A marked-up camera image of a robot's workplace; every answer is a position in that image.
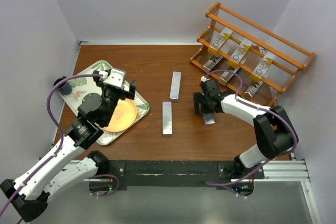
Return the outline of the silver angled R&O box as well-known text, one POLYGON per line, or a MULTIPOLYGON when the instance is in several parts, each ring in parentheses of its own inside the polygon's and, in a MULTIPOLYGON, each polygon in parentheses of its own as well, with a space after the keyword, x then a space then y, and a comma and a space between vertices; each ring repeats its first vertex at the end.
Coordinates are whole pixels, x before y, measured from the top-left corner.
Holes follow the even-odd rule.
POLYGON ((202 70, 205 73, 210 73, 221 61, 223 61, 223 59, 224 59, 224 57, 222 55, 220 55, 220 54, 213 55, 202 66, 202 70))

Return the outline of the silver gold R&O toothpaste box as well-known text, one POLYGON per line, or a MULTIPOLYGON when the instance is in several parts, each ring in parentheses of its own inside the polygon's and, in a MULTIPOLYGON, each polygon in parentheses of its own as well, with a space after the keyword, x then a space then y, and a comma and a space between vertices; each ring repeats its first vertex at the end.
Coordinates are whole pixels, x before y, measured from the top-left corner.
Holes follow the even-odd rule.
POLYGON ((258 83, 264 77, 275 58, 275 54, 267 52, 253 70, 252 74, 250 75, 250 79, 258 83))

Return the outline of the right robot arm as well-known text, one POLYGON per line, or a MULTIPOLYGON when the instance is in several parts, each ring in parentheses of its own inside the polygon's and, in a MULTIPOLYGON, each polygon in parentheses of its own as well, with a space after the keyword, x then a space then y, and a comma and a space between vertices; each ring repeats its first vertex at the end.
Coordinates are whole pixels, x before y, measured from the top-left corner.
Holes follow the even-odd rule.
POLYGON ((298 136, 285 109, 257 105, 231 91, 221 91, 215 80, 202 77, 201 92, 193 94, 194 112, 199 114, 225 113, 233 115, 254 128, 256 144, 237 155, 233 174, 239 178, 251 175, 257 165, 293 151, 298 136))

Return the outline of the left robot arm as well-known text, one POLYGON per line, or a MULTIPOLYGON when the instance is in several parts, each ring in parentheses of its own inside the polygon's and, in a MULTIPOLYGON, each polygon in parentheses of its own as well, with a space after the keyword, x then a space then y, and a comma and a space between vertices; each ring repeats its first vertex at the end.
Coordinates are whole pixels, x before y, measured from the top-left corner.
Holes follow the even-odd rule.
POLYGON ((5 206, 12 205, 22 221, 38 218, 57 194, 84 179, 111 177, 118 190, 120 182, 108 173, 110 162, 100 151, 92 151, 75 168, 64 168, 103 134, 119 100, 134 99, 136 83, 132 81, 125 90, 125 75, 120 69, 95 70, 90 74, 102 93, 84 97, 77 118, 66 131, 60 131, 58 143, 38 163, 20 177, 1 183, 8 198, 5 206))

